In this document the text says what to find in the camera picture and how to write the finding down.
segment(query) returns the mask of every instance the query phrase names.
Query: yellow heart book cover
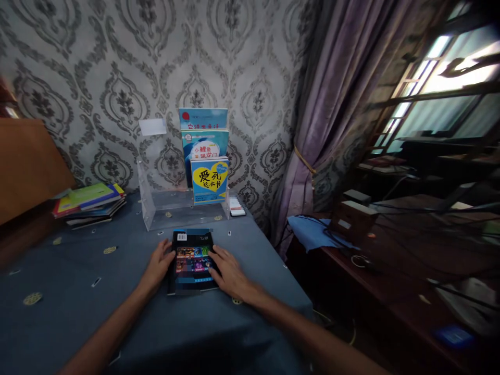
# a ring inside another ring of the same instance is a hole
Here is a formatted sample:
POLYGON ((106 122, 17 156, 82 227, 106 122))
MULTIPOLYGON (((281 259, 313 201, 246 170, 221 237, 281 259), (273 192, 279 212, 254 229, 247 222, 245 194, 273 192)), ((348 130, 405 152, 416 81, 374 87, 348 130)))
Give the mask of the yellow heart book cover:
POLYGON ((226 199, 229 159, 191 160, 194 205, 220 203, 226 199))

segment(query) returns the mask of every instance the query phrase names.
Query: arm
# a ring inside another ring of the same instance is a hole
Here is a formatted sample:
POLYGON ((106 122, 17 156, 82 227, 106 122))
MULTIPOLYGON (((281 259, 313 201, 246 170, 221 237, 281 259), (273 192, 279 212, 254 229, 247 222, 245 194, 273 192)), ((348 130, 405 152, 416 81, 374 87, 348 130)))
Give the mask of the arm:
POLYGON ((321 367, 326 373, 346 375, 388 375, 371 359, 347 345, 324 328, 267 294, 260 286, 249 281, 234 257, 225 249, 214 245, 209 256, 221 274, 209 272, 219 287, 230 296, 244 301, 263 314, 321 367))
POLYGON ((60 375, 97 374, 104 370, 144 306, 158 290, 175 257, 175 252, 165 255, 171 246, 168 239, 158 244, 137 288, 66 363, 60 375))

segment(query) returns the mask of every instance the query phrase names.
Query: green book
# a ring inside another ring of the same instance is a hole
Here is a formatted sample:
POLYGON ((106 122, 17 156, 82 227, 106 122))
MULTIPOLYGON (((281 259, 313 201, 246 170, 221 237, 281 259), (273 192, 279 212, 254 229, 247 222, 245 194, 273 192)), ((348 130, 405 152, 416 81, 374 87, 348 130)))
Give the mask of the green book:
POLYGON ((73 206, 80 206, 81 204, 93 201, 95 199, 113 196, 114 191, 108 188, 105 184, 98 183, 92 186, 82 187, 81 189, 72 190, 69 193, 69 198, 73 206))

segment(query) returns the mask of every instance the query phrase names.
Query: stack of books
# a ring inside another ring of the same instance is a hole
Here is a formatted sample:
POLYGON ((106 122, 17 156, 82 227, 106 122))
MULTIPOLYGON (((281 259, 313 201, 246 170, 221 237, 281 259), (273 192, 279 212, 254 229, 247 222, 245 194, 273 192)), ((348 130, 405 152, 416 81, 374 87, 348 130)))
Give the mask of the stack of books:
POLYGON ((72 190, 58 199, 52 215, 63 219, 72 229, 79 229, 111 221, 125 203, 125 192, 118 184, 98 183, 72 190))
POLYGON ((226 200, 229 159, 228 110, 179 108, 187 186, 193 188, 194 205, 226 200))

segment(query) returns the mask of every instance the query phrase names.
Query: forearm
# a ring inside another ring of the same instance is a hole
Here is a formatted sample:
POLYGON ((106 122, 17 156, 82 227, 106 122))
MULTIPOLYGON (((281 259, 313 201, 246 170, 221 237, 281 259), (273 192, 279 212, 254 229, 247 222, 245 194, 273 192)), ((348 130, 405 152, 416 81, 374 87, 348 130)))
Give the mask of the forearm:
POLYGON ((388 374, 371 359, 266 292, 256 293, 246 302, 288 334, 327 373, 388 374))
POLYGON ((149 291, 142 288, 135 289, 62 368, 59 374, 101 373, 137 320, 149 298, 149 291))

